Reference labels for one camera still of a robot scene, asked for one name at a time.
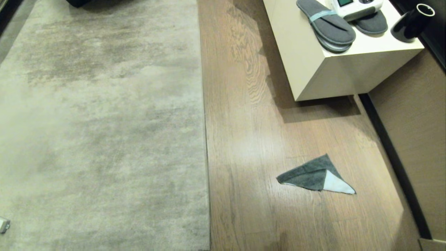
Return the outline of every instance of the white nightstand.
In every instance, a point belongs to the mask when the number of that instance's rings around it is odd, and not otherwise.
[[[390,34],[400,15],[388,0],[381,11],[389,29],[371,37],[353,27],[356,40],[341,54],[322,48],[295,0],[264,4],[296,101],[367,93],[424,49],[418,39],[404,43]]]

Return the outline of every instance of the gray rug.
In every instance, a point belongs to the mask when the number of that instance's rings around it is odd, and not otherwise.
[[[0,250],[209,249],[195,0],[37,0],[0,65]]]

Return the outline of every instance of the hardwood floorboard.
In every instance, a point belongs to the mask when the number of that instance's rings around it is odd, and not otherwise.
[[[212,249],[419,250],[358,97],[294,102],[262,1],[198,7]],[[276,181],[325,153],[356,195]]]

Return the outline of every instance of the black cup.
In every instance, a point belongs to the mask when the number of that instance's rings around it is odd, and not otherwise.
[[[417,7],[404,14],[390,30],[392,35],[403,42],[413,42],[435,16],[432,7],[417,4]]]

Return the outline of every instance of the wall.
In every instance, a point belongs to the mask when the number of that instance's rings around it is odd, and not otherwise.
[[[428,50],[370,97],[403,163],[432,237],[446,240],[446,76]]]

